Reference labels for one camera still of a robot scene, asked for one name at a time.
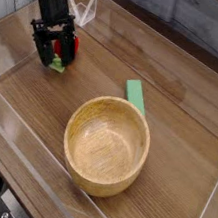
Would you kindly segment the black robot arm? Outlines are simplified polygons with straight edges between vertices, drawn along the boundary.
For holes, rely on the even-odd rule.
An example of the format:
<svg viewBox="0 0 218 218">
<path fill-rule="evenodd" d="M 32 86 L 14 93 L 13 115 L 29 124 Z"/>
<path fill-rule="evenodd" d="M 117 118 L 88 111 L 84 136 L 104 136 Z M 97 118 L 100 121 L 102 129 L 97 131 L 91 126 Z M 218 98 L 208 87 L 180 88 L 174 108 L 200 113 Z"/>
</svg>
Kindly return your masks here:
<svg viewBox="0 0 218 218">
<path fill-rule="evenodd" d="M 53 46 L 58 43 L 60 60 L 67 67 L 76 57 L 76 36 L 74 14 L 70 13 L 68 0 L 38 0 L 40 18 L 31 21 L 33 39 L 41 63 L 49 66 L 56 52 Z"/>
</svg>

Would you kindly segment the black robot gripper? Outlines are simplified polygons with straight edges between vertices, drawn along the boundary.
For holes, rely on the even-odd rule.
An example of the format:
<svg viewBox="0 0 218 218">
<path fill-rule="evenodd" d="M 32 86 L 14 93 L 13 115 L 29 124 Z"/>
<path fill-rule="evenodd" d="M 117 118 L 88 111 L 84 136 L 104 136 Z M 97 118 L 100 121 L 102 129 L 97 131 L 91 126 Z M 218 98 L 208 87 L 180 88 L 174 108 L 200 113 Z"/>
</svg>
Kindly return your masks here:
<svg viewBox="0 0 218 218">
<path fill-rule="evenodd" d="M 67 67 L 74 61 L 74 16 L 70 14 L 68 0 L 38 0 L 40 18 L 31 21 L 38 55 L 44 66 L 54 59 L 52 40 L 60 41 L 60 58 Z"/>
</svg>

